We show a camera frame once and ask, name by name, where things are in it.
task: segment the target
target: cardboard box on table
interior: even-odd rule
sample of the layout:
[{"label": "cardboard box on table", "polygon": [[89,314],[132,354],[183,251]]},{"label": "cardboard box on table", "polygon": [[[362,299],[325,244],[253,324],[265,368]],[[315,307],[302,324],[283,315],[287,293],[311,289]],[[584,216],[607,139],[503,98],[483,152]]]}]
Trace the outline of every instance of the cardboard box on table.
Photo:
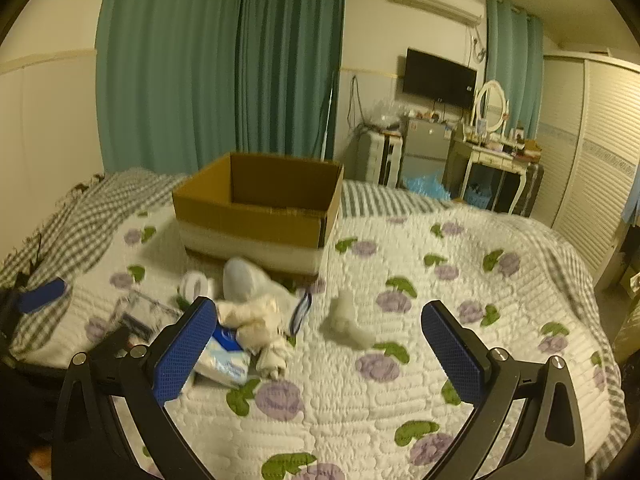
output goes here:
[{"label": "cardboard box on table", "polygon": [[270,274],[312,281],[340,205],[333,161],[227,153],[174,190],[188,251],[243,256]]}]

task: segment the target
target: television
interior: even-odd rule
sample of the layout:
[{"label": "television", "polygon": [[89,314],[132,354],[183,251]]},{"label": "television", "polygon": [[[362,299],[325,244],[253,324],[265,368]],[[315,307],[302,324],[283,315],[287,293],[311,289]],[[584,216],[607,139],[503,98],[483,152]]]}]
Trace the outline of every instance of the television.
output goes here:
[{"label": "television", "polygon": [[402,92],[471,110],[476,71],[459,63],[409,48]]}]

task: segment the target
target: curtain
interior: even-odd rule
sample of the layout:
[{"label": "curtain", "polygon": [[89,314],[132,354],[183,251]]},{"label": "curtain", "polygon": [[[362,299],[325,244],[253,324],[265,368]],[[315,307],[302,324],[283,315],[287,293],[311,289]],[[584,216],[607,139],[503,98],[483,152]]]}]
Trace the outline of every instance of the curtain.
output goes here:
[{"label": "curtain", "polygon": [[533,138],[542,97],[542,21],[514,10],[509,0],[487,0],[487,27],[486,80],[497,80],[509,100],[506,131],[521,123]]},{"label": "curtain", "polygon": [[103,0],[96,100],[105,168],[193,173],[229,151],[319,156],[324,144],[330,156],[343,5]]}]

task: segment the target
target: striped fabric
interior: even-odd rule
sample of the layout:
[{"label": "striped fabric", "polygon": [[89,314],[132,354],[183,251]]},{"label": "striped fabric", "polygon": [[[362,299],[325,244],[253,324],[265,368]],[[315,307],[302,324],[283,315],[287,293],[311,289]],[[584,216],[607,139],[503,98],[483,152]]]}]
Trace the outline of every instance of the striped fabric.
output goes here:
[{"label": "striped fabric", "polygon": [[[67,282],[87,272],[107,250],[113,233],[136,211],[163,205],[171,200],[172,189],[183,176],[157,175],[146,170],[129,170],[92,182],[85,192],[69,194],[60,209],[29,238],[21,250],[11,254],[0,270],[0,285],[10,284],[21,269],[27,269],[35,257],[38,234],[42,234],[42,266],[32,276],[30,287],[60,276]],[[345,181],[340,214],[354,216],[406,216],[437,213],[459,205],[416,194]],[[595,480],[607,468],[629,436],[624,394],[620,389],[620,370],[613,360],[609,342],[599,323],[593,284],[585,263],[566,241],[538,222],[517,216],[501,216],[519,230],[527,243],[542,247],[540,240],[551,238],[557,250],[546,257],[548,272],[571,305],[574,314],[598,342],[607,376],[611,412],[611,432],[596,455],[586,465],[586,477]],[[62,315],[69,294],[46,308],[24,316],[12,342],[18,358],[46,343]]]}]

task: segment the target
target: louvered door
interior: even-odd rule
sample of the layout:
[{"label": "louvered door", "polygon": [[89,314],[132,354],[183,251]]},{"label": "louvered door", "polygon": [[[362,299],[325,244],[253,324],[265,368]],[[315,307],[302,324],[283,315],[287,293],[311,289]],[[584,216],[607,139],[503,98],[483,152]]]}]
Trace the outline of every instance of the louvered door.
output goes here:
[{"label": "louvered door", "polygon": [[584,60],[545,59],[545,76],[536,141],[545,174],[531,217],[551,227],[566,190],[580,134]]},{"label": "louvered door", "polygon": [[604,62],[584,63],[583,130],[553,228],[597,277],[640,158],[640,75]]}]

